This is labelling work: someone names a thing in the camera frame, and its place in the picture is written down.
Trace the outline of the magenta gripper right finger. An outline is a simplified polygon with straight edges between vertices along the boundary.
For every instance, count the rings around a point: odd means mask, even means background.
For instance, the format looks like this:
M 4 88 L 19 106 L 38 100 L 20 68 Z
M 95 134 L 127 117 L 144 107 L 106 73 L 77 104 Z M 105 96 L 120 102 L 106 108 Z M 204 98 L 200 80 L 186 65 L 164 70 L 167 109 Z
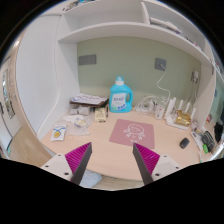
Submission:
M 153 182 L 152 173 L 157 165 L 160 155 L 140 144 L 133 144 L 133 155 L 138 165 L 143 183 Z

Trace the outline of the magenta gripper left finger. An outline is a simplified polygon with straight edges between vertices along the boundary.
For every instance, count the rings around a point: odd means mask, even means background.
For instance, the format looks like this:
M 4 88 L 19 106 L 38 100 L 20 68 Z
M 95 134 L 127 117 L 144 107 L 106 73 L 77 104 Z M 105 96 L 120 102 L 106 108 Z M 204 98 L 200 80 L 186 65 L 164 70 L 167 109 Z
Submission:
M 72 171 L 72 183 L 76 185 L 80 184 L 91 154 L 92 143 L 89 142 L 68 152 L 65 155 L 66 161 Z

